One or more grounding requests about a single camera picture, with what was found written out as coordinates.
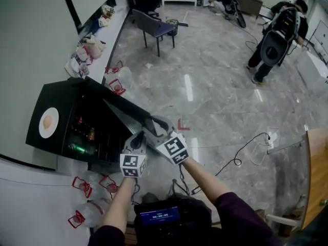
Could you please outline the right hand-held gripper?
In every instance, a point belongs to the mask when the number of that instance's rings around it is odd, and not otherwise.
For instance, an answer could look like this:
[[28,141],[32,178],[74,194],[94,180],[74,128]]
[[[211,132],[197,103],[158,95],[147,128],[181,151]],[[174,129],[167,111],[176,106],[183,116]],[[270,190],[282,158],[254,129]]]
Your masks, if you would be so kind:
[[184,162],[189,157],[188,146],[184,136],[181,133],[175,132],[175,126],[168,118],[159,115],[152,115],[151,117],[168,136],[170,135],[170,138],[163,142],[164,134],[158,134],[155,128],[149,130],[146,127],[142,127],[148,145],[156,147],[156,151],[173,165],[179,165]]

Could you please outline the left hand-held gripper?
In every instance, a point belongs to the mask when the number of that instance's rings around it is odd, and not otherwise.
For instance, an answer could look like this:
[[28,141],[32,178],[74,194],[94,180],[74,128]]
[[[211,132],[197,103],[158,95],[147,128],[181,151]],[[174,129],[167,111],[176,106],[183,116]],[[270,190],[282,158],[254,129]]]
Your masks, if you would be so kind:
[[147,138],[138,132],[129,137],[125,148],[120,154],[120,170],[124,177],[139,178],[147,166]]

